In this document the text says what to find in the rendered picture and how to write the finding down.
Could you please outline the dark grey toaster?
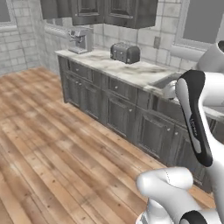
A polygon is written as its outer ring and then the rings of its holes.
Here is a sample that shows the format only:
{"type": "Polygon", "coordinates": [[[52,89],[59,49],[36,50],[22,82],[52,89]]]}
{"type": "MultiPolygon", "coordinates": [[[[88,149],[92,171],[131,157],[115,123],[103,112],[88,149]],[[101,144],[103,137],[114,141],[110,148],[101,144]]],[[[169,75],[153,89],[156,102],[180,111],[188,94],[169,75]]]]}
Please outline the dark grey toaster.
{"type": "Polygon", "coordinates": [[[115,43],[110,47],[110,58],[125,64],[133,64],[140,60],[140,49],[136,45],[123,42],[115,43]]]}

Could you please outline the grey panel under sink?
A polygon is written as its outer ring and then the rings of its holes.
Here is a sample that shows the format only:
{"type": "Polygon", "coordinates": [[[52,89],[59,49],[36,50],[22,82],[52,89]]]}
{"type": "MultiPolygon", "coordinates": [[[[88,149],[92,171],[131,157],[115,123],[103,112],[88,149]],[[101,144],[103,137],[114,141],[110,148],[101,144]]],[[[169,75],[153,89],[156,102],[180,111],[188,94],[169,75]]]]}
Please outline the grey panel under sink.
{"type": "Polygon", "coordinates": [[[153,96],[152,108],[158,113],[167,116],[179,123],[185,123],[185,118],[181,107],[172,102],[168,101],[162,97],[153,96]]]}

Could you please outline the silver coffee machine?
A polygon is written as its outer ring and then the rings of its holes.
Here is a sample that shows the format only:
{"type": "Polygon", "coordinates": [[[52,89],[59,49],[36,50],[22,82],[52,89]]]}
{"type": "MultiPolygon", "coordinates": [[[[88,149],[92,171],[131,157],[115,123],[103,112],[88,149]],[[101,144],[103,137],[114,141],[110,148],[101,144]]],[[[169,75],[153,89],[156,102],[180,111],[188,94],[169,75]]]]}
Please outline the silver coffee machine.
{"type": "Polygon", "coordinates": [[[68,50],[77,54],[93,51],[93,30],[76,26],[67,32],[68,50]]]}

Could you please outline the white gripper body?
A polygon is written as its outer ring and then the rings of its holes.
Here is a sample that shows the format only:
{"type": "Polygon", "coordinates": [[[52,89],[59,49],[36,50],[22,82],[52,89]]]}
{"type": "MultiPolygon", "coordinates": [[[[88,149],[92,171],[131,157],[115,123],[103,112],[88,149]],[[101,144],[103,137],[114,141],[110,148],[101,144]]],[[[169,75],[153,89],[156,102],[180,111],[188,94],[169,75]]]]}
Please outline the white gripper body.
{"type": "Polygon", "coordinates": [[[175,86],[176,86],[176,81],[173,80],[169,82],[164,88],[163,88],[163,95],[165,99],[173,100],[176,98],[176,93],[175,93],[175,86]]]}

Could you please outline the grey framed window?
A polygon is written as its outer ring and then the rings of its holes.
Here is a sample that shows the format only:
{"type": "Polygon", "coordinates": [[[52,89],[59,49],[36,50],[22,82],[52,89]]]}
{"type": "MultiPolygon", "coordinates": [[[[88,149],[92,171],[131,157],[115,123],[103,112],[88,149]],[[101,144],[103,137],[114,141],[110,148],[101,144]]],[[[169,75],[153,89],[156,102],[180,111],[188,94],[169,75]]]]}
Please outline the grey framed window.
{"type": "Polygon", "coordinates": [[[17,22],[11,0],[0,0],[0,32],[14,32],[17,22]]]}
{"type": "Polygon", "coordinates": [[[224,39],[224,0],[182,0],[171,56],[198,61],[224,39]]]}

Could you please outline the grey sink basin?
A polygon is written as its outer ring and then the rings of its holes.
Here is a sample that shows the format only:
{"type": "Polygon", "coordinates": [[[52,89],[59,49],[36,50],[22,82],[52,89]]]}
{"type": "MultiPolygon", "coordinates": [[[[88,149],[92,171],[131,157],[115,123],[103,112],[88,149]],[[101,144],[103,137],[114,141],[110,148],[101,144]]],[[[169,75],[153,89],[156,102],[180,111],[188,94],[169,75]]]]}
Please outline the grey sink basin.
{"type": "Polygon", "coordinates": [[[163,89],[167,84],[169,84],[171,81],[176,81],[180,76],[181,76],[181,73],[173,73],[173,74],[170,74],[170,75],[164,77],[161,80],[157,80],[157,81],[151,83],[151,85],[154,88],[163,89]]]}

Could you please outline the grey base cabinet door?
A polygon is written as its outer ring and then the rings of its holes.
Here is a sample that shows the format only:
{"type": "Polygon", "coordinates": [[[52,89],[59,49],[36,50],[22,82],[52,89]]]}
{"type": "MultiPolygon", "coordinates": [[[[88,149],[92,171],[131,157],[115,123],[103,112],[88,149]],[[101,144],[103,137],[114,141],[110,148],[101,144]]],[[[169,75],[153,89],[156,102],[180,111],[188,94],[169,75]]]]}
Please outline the grey base cabinet door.
{"type": "Polygon", "coordinates": [[[94,119],[99,120],[101,118],[101,90],[90,84],[84,82],[84,109],[87,114],[94,119]]]}
{"type": "Polygon", "coordinates": [[[174,124],[150,111],[138,110],[136,144],[149,155],[166,163],[172,144],[174,124]]]}
{"type": "Polygon", "coordinates": [[[122,137],[130,138],[133,129],[136,106],[113,94],[107,95],[106,105],[107,125],[122,137]]]}
{"type": "Polygon", "coordinates": [[[81,92],[82,92],[82,84],[81,80],[70,73],[66,73],[66,82],[67,82],[67,93],[68,93],[68,100],[76,107],[82,108],[82,99],[81,99],[81,92]]]}
{"type": "Polygon", "coordinates": [[[210,193],[212,188],[209,177],[205,167],[194,155],[187,129],[177,126],[175,132],[178,132],[178,135],[175,135],[178,139],[175,165],[187,168],[193,175],[194,184],[206,193],[210,193]]]}

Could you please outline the grey drawer front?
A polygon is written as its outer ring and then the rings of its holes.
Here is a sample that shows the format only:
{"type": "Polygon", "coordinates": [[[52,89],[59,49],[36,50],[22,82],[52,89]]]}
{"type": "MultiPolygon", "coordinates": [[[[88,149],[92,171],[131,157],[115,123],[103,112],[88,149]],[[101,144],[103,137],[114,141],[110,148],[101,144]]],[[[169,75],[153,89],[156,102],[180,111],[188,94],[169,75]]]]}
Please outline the grey drawer front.
{"type": "Polygon", "coordinates": [[[137,88],[127,84],[121,80],[114,78],[108,78],[108,89],[114,94],[117,94],[129,102],[137,102],[137,88]]]}
{"type": "Polygon", "coordinates": [[[69,70],[71,72],[79,75],[80,77],[85,78],[86,80],[89,80],[89,81],[93,80],[92,72],[86,66],[78,64],[74,61],[70,61],[69,62],[69,70]]]}

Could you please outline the grey wall socket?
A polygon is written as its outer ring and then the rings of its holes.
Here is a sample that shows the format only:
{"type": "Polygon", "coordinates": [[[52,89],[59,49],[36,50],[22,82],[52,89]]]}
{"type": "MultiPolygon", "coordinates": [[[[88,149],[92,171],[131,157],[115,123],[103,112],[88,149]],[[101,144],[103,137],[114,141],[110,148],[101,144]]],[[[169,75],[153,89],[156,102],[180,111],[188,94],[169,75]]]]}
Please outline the grey wall socket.
{"type": "Polygon", "coordinates": [[[158,49],[159,46],[160,46],[160,41],[161,41],[161,38],[156,36],[154,38],[154,45],[153,45],[153,47],[158,49]]]}

